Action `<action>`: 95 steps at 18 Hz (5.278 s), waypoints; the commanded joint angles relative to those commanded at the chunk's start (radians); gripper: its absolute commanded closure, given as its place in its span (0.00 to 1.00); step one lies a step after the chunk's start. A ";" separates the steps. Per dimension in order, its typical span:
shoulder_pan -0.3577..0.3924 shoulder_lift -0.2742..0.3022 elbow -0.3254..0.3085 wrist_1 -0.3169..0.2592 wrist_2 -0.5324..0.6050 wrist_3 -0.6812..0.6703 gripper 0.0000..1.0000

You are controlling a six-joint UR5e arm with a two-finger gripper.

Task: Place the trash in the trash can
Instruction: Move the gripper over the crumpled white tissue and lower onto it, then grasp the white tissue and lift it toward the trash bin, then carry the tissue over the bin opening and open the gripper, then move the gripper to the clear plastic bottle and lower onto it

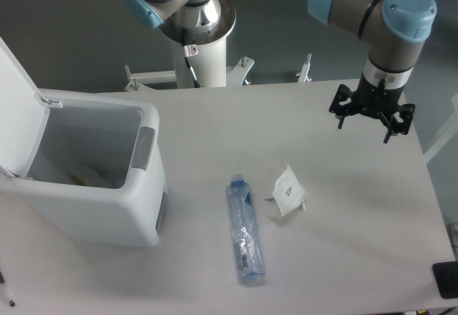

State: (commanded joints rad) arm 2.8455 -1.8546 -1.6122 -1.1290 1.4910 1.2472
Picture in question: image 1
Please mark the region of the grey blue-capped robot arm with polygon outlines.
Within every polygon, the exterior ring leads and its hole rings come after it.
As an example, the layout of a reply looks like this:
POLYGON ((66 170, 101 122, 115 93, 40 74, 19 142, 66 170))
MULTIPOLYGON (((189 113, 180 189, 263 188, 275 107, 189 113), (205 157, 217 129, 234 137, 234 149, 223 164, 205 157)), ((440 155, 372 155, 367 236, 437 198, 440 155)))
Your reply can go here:
MULTIPOLYGON (((124 0, 130 13, 169 40, 180 88, 226 87, 226 42, 236 12, 230 0, 124 0)), ((399 98, 437 15, 435 0, 308 0, 308 13, 370 45, 358 86, 340 85, 329 107, 339 121, 379 120, 387 136, 409 132, 415 106, 399 98)))

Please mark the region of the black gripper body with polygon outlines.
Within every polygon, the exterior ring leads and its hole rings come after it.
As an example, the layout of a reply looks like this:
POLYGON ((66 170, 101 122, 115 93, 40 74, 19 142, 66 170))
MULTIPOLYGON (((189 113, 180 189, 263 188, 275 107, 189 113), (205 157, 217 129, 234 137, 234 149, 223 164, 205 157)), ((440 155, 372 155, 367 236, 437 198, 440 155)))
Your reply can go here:
POLYGON ((379 90, 377 86, 370 83, 362 74, 356 91, 359 93, 359 99, 362 103, 361 114, 366 117, 379 117, 376 113, 381 110, 392 112, 399 104, 399 98, 404 91, 405 86, 396 89, 384 88, 379 90))

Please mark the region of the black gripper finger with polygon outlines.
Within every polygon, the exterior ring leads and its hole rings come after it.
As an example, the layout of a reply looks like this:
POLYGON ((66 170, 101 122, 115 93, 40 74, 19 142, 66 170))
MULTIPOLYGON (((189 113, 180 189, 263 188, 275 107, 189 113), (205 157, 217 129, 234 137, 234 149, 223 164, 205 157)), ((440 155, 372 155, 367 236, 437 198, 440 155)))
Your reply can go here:
POLYGON ((338 129, 341 129, 346 117, 361 114, 362 103, 359 93, 356 90, 352 91, 345 84, 340 84, 328 111, 335 115, 338 129))
POLYGON ((406 103, 404 105, 397 105, 392 112, 380 112, 380 120, 387 128, 383 140, 384 144, 386 144, 392 136, 398 134, 407 135, 409 133, 415 109, 415 104, 406 103))

